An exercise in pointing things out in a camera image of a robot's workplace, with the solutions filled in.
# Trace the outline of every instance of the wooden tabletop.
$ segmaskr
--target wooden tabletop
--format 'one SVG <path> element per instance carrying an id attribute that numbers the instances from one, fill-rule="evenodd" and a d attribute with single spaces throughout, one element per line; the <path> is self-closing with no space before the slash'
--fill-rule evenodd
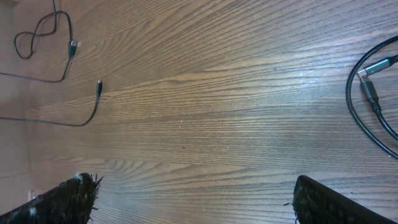
<path id="1" fill-rule="evenodd" d="M 78 50 L 66 80 L 29 82 L 26 117 L 82 123 L 98 80 L 103 94 L 85 127 L 27 125 L 38 191 L 78 170 L 104 176 L 95 223 L 294 223 L 283 204 L 305 174 L 398 222 L 398 161 L 345 103 L 353 65 L 398 34 L 396 0 L 68 0 L 57 9 L 69 13 Z M 51 12 L 49 0 L 20 2 L 15 32 Z M 61 16 L 21 73 L 58 79 L 67 44 Z M 372 77 L 396 129 L 397 68 Z M 398 151 L 357 78 L 353 102 Z"/>

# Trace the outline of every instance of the wood grain surface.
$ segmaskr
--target wood grain surface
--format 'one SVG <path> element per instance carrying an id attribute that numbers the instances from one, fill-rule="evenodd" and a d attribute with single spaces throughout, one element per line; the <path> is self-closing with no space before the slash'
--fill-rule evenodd
<path id="1" fill-rule="evenodd" d="M 283 204 L 305 174 L 398 222 L 398 161 L 362 133 L 345 103 L 353 65 L 397 35 L 397 1 L 57 6 L 70 13 L 79 47 L 65 81 L 29 83 L 27 118 L 81 123 L 93 108 L 96 81 L 104 87 L 85 127 L 27 125 L 39 191 L 78 170 L 105 176 L 95 223 L 294 223 L 292 207 Z M 22 1 L 14 10 L 17 31 L 32 30 L 50 12 L 50 1 Z M 67 42 L 61 18 L 21 72 L 56 79 Z M 393 128 L 397 71 L 373 78 Z M 353 101 L 371 130 L 396 148 L 358 80 Z"/>

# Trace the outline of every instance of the black object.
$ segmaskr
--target black object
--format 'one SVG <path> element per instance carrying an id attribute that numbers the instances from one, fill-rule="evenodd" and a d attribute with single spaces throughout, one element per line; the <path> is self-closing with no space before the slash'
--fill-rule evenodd
<path id="1" fill-rule="evenodd" d="M 392 64 L 396 63 L 398 61 L 398 55 L 395 55 L 393 57 L 388 57 L 385 59 L 382 59 L 376 63 L 373 63 L 371 65 L 368 65 L 361 71 L 358 71 L 359 68 L 362 66 L 362 64 L 373 54 L 375 54 L 377 51 L 382 49 L 383 47 L 394 43 L 398 41 L 398 35 L 395 37 L 392 37 L 388 40 L 385 40 L 384 42 L 381 42 L 380 44 L 377 44 L 375 47 L 373 47 L 370 51 L 366 52 L 362 56 L 362 58 L 356 63 L 352 71 L 348 75 L 347 83 L 346 83 L 346 103 L 349 112 L 351 113 L 352 117 L 358 124 L 358 126 L 365 132 L 365 134 L 374 142 L 376 143 L 381 149 L 383 149 L 386 153 L 388 153 L 390 156 L 398 159 L 398 154 L 394 152 L 393 150 L 389 149 L 386 145 L 384 145 L 380 140 L 378 140 L 375 135 L 365 126 L 365 124 L 361 121 L 359 118 L 358 114 L 356 113 L 354 106 L 353 106 L 353 101 L 351 99 L 351 87 L 353 84 L 353 80 L 355 77 L 355 74 L 358 73 L 360 79 L 361 79 L 361 86 L 364 91 L 364 94 L 366 95 L 366 99 L 371 105 L 371 108 L 375 115 L 377 116 L 379 122 L 381 123 L 382 127 L 396 140 L 398 140 L 398 134 L 388 125 L 387 121 L 384 119 L 382 113 L 381 113 L 381 107 L 379 105 L 379 99 L 377 97 L 376 90 L 373 86 L 373 83 L 369 80 L 369 76 L 372 74 L 375 74 L 377 72 L 380 72 L 381 70 L 384 70 L 385 68 L 390 67 Z"/>
<path id="2" fill-rule="evenodd" d="M 56 8 L 55 8 L 55 0 L 52 0 L 52 7 L 53 7 L 53 12 L 50 13 L 50 14 L 47 14 L 44 17 L 42 17 L 38 21 L 38 23 L 36 25 L 36 28 L 35 28 L 35 30 L 33 32 L 27 32 L 27 31 L 20 32 L 14 37 L 14 46 L 15 46 L 15 50 L 16 50 L 16 52 L 17 52 L 17 54 L 18 54 L 18 56 L 20 58 L 22 58 L 24 60 L 30 59 L 31 56 L 33 55 L 33 44 L 34 44 L 35 37 L 45 37 L 45 36 L 54 34 L 57 31 L 57 14 L 64 14 L 67 17 L 68 26 L 69 26 L 69 42 L 68 42 L 68 62 L 67 62 L 67 65 L 65 66 L 65 69 L 63 71 L 62 77 L 60 79 L 58 79 L 58 80 L 43 80 L 43 79 L 39 79 L 39 78 L 31 78 L 31 77 L 26 77 L 26 76 L 23 76 L 23 75 L 16 75 L 16 74 L 5 73 L 5 72 L 0 72 L 0 75 L 7 75 L 7 76 L 10 76 L 10 77 L 24 78 L 24 79 L 27 79 L 27 80 L 38 81 L 38 82 L 46 82 L 46 83 L 58 83 L 58 82 L 60 82 L 60 81 L 62 81 L 62 80 L 64 80 L 66 78 L 69 66 L 70 66 L 70 64 L 72 62 L 73 56 L 76 53 L 77 41 L 73 40 L 72 22 L 70 20 L 69 15 L 66 12 L 64 12 L 64 11 L 57 11 L 56 10 Z M 39 28 L 39 25 L 43 22 L 44 19 L 49 18 L 49 17 L 54 17 L 54 28 L 53 28 L 53 30 L 51 32 L 48 32 L 48 33 L 38 34 L 37 33 L 37 29 Z M 29 52 L 28 56 L 22 56 L 21 53 L 18 50 L 17 40 L 18 40 L 18 37 L 21 36 L 21 35 L 31 35 L 32 36 L 32 38 L 30 40 L 30 52 Z"/>
<path id="3" fill-rule="evenodd" d="M 397 224 L 305 175 L 297 178 L 293 208 L 300 224 Z"/>
<path id="4" fill-rule="evenodd" d="M 81 123 L 81 124 L 66 124 L 66 123 L 59 123 L 59 122 L 55 122 L 55 121 L 45 121 L 45 120 L 41 120 L 41 119 L 5 118 L 5 117 L 0 117 L 0 119 L 9 120 L 9 121 L 28 121 L 28 122 L 36 122 L 36 123 L 57 124 L 57 125 L 69 126 L 69 127 L 82 127 L 82 126 L 88 124 L 94 118 L 94 115 L 98 109 L 98 104 L 100 103 L 101 92 L 102 92 L 102 81 L 98 80 L 96 99 L 95 99 L 93 112 L 91 113 L 91 116 L 87 119 L 87 121 L 85 121 L 84 123 Z"/>
<path id="5" fill-rule="evenodd" d="M 1 215 L 0 224 L 86 224 L 101 180 L 77 173 L 58 187 Z"/>

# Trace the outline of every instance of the thin black cable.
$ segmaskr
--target thin black cable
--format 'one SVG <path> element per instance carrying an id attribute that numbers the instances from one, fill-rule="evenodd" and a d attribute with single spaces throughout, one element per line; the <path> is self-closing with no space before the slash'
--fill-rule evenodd
<path id="1" fill-rule="evenodd" d="M 381 42 L 380 44 L 376 45 L 375 47 L 373 47 L 370 51 L 366 52 L 366 54 L 364 54 L 362 56 L 362 58 L 356 63 L 356 65 L 354 66 L 354 68 L 352 69 L 352 71 L 349 73 L 348 75 L 348 79 L 347 79 L 347 83 L 346 83 L 346 103 L 347 103 L 347 107 L 349 112 L 351 113 L 352 117 L 354 118 L 354 120 L 356 121 L 356 123 L 358 124 L 358 126 L 362 129 L 362 131 L 364 131 L 364 133 L 374 142 L 376 143 L 381 149 L 383 149 L 386 153 L 388 153 L 390 156 L 398 159 L 398 154 L 394 151 L 392 151 L 391 149 L 389 149 L 386 145 L 384 145 L 380 140 L 378 140 L 377 137 L 375 137 L 375 135 L 372 134 L 372 132 L 370 132 L 370 130 L 365 126 L 365 124 L 361 121 L 361 119 L 359 118 L 358 114 L 356 113 L 354 106 L 353 106 L 353 101 L 351 99 L 351 87 L 353 85 L 353 80 L 354 77 L 356 75 L 356 73 L 358 72 L 359 68 L 362 66 L 362 64 L 370 57 L 372 56 L 374 53 L 376 53 L 377 51 L 379 51 L 380 49 L 382 49 L 383 47 L 394 43 L 398 41 L 398 35 L 395 37 L 392 37 L 388 40 L 385 40 L 384 42 Z"/>
<path id="2" fill-rule="evenodd" d="M 381 126 L 395 139 L 398 141 L 398 134 L 388 125 L 386 119 L 383 117 L 381 111 L 375 112 L 377 119 L 379 120 Z"/>
<path id="3" fill-rule="evenodd" d="M 5 117 L 0 117 L 0 119 L 9 120 L 9 121 L 28 121 L 28 122 L 36 122 L 36 123 L 57 124 L 57 125 L 69 126 L 69 127 L 82 127 L 82 126 L 88 124 L 93 119 L 93 117 L 98 109 L 98 104 L 100 103 L 101 92 L 102 92 L 102 81 L 98 81 L 96 100 L 95 100 L 93 112 L 91 113 L 91 115 L 87 119 L 87 121 L 85 121 L 84 123 L 81 123 L 81 124 L 66 124 L 66 123 L 60 123 L 60 122 L 55 122 L 55 121 L 44 121 L 41 119 L 5 118 Z"/>
<path id="4" fill-rule="evenodd" d="M 72 21 L 70 20 L 70 16 L 69 16 L 66 12 L 64 12 L 64 11 L 57 11 L 57 10 L 56 10 L 56 8 L 55 8 L 55 0 L 52 0 L 52 7 L 53 7 L 53 12 L 50 13 L 50 14 L 47 14 L 47 15 L 44 16 L 44 17 L 42 17 L 42 18 L 38 21 L 38 23 L 37 23 L 37 25 L 36 25 L 36 28 L 35 28 L 35 30 L 34 30 L 33 32 L 27 32 L 27 31 L 20 32 L 20 33 L 18 33 L 18 34 L 14 37 L 14 46 L 15 46 L 15 50 L 16 50 L 16 52 L 17 52 L 17 54 L 18 54 L 18 56 L 19 56 L 20 58 L 22 58 L 22 59 L 24 59 L 24 60 L 27 60 L 27 59 L 30 59 L 30 58 L 31 58 L 31 56 L 32 56 L 33 53 L 34 53 L 33 44 L 34 44 L 34 39 L 35 39 L 35 37 L 45 37 L 45 36 L 48 36 L 48 35 L 52 35 L 52 34 L 54 34 L 54 33 L 57 31 L 57 14 L 64 14 L 64 15 L 67 17 L 68 26 L 69 26 L 69 44 L 71 44 L 71 42 L 72 42 L 72 40 L 73 40 L 73 32 L 72 32 Z M 52 31 L 51 31 L 51 32 L 48 32 L 48 33 L 44 33 L 44 34 L 38 34 L 38 33 L 37 33 L 37 30 L 39 29 L 40 24 L 41 24 L 45 19 L 47 19 L 47 18 L 49 18 L 49 17 L 52 17 L 52 16 L 54 17 L 54 27 L 53 27 Z M 21 36 L 21 35 L 23 35 L 23 34 L 29 34 L 29 35 L 32 36 L 32 38 L 31 38 L 31 40 L 30 40 L 30 52 L 29 52 L 29 55 L 26 56 L 26 57 L 21 55 L 21 53 L 19 52 L 18 46 L 17 46 L 18 37 Z M 24 79 L 26 79 L 26 80 L 32 80 L 32 81 L 38 81 L 38 82 L 45 82 L 45 83 L 58 83 L 58 82 L 60 82 L 60 81 L 62 81 L 62 80 L 65 79 L 65 77 L 66 77 L 66 75 L 67 75 L 67 72 L 68 72 L 68 69 L 69 69 L 69 66 L 70 66 L 70 62 L 72 61 L 72 58 L 73 58 L 73 56 L 74 56 L 74 54 L 75 54 L 75 50 L 76 50 L 76 49 L 74 49 L 74 51 L 71 52 L 71 47 L 72 47 L 72 46 L 70 45 L 70 46 L 69 46 L 69 49 L 68 49 L 68 51 L 69 51 L 68 62 L 67 62 L 67 64 L 66 64 L 66 66 L 65 66 L 65 69 L 64 69 L 64 71 L 63 71 L 62 77 L 61 77 L 60 79 L 58 79 L 58 80 L 44 80 L 44 79 L 40 79 L 40 78 L 31 78 L 31 77 L 26 77 L 26 76 L 23 76 L 23 75 L 16 75 L 16 74 L 5 73 L 5 72 L 0 72 L 0 75 L 7 75 L 7 76 L 10 76 L 10 77 L 16 77 L 16 78 L 24 78 Z"/>

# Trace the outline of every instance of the wooden table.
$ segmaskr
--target wooden table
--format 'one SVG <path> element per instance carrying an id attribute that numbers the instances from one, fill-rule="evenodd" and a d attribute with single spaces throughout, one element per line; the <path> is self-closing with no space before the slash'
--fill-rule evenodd
<path id="1" fill-rule="evenodd" d="M 293 223 L 292 207 L 283 204 L 305 174 L 398 222 L 398 161 L 365 136 L 345 103 L 353 65 L 398 34 L 397 1 L 61 5 L 78 51 L 65 81 L 30 83 L 27 118 L 80 123 L 91 113 L 98 79 L 104 88 L 83 128 L 27 126 L 39 191 L 78 170 L 104 175 L 95 223 Z M 16 32 L 32 30 L 50 12 L 48 0 L 22 1 Z M 43 31 L 51 27 L 47 21 Z M 21 72 L 60 77 L 67 43 L 63 17 Z M 396 129 L 397 68 L 373 77 Z M 398 148 L 358 79 L 353 101 L 371 130 Z"/>

